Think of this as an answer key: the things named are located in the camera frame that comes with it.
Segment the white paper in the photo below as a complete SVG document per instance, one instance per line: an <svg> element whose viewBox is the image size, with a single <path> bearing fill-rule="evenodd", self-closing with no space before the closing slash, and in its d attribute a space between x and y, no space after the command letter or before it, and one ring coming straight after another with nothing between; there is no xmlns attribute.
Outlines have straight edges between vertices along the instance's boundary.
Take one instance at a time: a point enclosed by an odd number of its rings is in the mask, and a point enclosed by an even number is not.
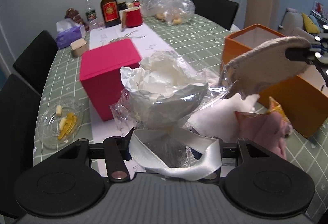
<svg viewBox="0 0 328 224"><path fill-rule="evenodd" d="M175 51L156 51L136 69L121 67L123 90L110 109L119 130L183 126L197 111L225 98L232 82Z"/></svg>

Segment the black chair right side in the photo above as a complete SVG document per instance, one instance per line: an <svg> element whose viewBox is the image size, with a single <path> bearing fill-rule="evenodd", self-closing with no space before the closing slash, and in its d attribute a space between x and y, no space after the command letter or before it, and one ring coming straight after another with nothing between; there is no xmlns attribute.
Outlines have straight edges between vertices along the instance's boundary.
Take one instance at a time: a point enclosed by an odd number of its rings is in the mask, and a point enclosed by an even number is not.
<svg viewBox="0 0 328 224"><path fill-rule="evenodd" d="M230 0L191 0L195 6L195 14L230 30L239 4Z"/></svg>

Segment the brown figurine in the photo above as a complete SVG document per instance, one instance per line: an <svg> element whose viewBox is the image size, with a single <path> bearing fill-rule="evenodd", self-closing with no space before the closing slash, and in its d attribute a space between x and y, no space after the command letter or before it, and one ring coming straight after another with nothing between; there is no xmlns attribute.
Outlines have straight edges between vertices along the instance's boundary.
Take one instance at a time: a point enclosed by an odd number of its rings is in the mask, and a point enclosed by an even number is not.
<svg viewBox="0 0 328 224"><path fill-rule="evenodd" d="M85 27L86 31L89 31L89 25L83 20L83 18L80 16L80 13L78 10L75 10L74 8L69 8L66 11L65 18L70 18L71 20L75 21L79 25L83 25Z"/></svg>

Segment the brown liquor bottle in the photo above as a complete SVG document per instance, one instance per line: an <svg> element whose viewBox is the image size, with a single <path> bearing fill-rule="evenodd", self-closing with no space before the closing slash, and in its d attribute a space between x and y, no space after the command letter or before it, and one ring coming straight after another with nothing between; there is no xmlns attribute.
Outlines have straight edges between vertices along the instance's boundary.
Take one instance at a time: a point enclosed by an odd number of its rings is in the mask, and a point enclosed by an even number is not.
<svg viewBox="0 0 328 224"><path fill-rule="evenodd" d="M102 0L101 12L103 15L105 27L112 27L121 23L117 0Z"/></svg>

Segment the yellow cushion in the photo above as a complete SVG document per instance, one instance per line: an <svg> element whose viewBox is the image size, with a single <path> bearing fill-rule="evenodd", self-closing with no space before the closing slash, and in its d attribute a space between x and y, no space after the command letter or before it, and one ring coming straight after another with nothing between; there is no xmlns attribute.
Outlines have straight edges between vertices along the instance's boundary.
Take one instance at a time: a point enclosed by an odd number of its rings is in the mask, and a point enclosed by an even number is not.
<svg viewBox="0 0 328 224"><path fill-rule="evenodd" d="M313 34L319 34L320 30L315 25L315 23L310 19L310 17L304 13L301 14L303 21L304 21L304 27L308 33L313 33Z"/></svg>

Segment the black chair far left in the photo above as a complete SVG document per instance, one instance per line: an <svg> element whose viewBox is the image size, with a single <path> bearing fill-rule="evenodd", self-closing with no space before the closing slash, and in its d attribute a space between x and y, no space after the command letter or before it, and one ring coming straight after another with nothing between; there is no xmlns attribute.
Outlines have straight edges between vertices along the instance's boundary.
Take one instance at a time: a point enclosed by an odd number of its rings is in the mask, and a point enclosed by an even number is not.
<svg viewBox="0 0 328 224"><path fill-rule="evenodd" d="M13 68L41 95L57 52L55 40L43 30L16 59Z"/></svg>

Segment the white ribbon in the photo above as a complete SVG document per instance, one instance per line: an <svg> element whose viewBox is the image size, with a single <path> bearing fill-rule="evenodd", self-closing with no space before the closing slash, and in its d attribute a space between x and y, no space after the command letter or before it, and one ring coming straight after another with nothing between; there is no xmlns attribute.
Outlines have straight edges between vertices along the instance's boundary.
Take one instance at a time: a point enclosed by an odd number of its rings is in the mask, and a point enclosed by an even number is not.
<svg viewBox="0 0 328 224"><path fill-rule="evenodd" d="M174 127L169 130L134 130L129 143L132 159L146 170L197 181L206 176L205 151L211 138Z"/></svg>

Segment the black chair near left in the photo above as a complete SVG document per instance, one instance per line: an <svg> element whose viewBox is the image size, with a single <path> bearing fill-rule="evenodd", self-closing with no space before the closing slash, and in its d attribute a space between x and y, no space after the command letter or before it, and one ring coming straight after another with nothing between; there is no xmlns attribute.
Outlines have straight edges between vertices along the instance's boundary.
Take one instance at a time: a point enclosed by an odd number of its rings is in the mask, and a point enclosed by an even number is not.
<svg viewBox="0 0 328 224"><path fill-rule="evenodd" d="M17 177L33 166L33 145L41 97L11 74L1 89L1 215L18 219Z"/></svg>

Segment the glass plate with snacks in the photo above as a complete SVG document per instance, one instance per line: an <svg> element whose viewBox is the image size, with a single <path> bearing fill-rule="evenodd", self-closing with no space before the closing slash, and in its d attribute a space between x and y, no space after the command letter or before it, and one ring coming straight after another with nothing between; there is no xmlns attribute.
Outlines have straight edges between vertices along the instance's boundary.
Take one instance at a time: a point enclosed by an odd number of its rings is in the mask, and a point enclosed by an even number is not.
<svg viewBox="0 0 328 224"><path fill-rule="evenodd" d="M73 97L58 100L46 109L37 125L37 135L48 149L60 149L73 140L83 120L82 103Z"/></svg>

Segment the clear plastic bag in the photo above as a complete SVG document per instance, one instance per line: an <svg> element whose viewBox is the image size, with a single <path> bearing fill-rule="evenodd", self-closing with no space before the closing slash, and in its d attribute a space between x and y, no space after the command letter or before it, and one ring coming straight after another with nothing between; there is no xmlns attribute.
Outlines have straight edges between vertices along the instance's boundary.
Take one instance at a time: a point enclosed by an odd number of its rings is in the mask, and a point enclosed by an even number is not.
<svg viewBox="0 0 328 224"><path fill-rule="evenodd" d="M141 12L173 26L189 22L195 5L191 0L142 0Z"/></svg>

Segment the black chair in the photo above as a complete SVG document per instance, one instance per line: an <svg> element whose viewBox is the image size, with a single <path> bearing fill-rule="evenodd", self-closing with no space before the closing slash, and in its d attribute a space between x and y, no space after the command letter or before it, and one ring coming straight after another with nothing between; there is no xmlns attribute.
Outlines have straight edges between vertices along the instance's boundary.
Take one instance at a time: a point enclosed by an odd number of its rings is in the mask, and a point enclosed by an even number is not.
<svg viewBox="0 0 328 224"><path fill-rule="evenodd" d="M230 0L191 0L195 6L195 14L230 30L239 4Z"/></svg>
<svg viewBox="0 0 328 224"><path fill-rule="evenodd" d="M55 40L43 30L16 59L13 68L41 95L57 52Z"/></svg>
<svg viewBox="0 0 328 224"><path fill-rule="evenodd" d="M1 215L18 219L17 177L33 166L33 145L41 97L11 74L1 89Z"/></svg>

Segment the red mug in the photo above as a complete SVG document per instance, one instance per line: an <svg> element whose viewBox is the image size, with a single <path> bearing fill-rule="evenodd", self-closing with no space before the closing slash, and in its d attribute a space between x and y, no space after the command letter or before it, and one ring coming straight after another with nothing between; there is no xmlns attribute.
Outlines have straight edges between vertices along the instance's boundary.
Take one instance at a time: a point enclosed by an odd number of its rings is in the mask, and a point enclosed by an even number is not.
<svg viewBox="0 0 328 224"><path fill-rule="evenodd" d="M121 27L134 28L143 24L143 18L139 7L131 7L122 12L122 24Z"/></svg>

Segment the beige sofa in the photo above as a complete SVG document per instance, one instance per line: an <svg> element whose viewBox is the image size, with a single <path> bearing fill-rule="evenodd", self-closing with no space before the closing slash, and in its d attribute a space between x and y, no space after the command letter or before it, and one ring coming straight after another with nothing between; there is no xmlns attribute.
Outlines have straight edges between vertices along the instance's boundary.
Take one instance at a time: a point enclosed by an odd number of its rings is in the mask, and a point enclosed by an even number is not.
<svg viewBox="0 0 328 224"><path fill-rule="evenodd" d="M302 13L298 13L296 9L288 7L283 16L283 20L278 27L278 32L285 36L303 37L310 42L314 42L314 37L323 35L323 30L317 25L320 30L319 34L308 33L304 27L304 21L301 14Z"/></svg>

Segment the orange storage box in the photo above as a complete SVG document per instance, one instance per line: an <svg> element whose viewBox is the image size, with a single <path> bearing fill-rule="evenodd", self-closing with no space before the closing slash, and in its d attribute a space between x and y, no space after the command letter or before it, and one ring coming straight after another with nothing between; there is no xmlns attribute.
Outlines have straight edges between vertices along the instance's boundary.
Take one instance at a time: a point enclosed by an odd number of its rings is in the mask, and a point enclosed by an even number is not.
<svg viewBox="0 0 328 224"><path fill-rule="evenodd" d="M226 37L222 61L226 65L260 44L281 37L284 35L268 27L251 25ZM327 87L314 66L308 66L299 76L266 85L256 93L260 95L259 103L266 107L269 97L281 104L294 129L305 138L310 138L327 119Z"/></svg>

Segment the dark jar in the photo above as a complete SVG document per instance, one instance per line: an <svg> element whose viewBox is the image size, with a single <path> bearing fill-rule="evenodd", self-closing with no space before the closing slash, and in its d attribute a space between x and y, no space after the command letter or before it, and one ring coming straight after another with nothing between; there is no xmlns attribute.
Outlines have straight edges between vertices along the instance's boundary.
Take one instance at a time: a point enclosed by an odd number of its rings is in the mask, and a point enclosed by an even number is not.
<svg viewBox="0 0 328 224"><path fill-rule="evenodd" d="M125 1L118 2L117 6L119 11L123 11L127 9L127 3Z"/></svg>

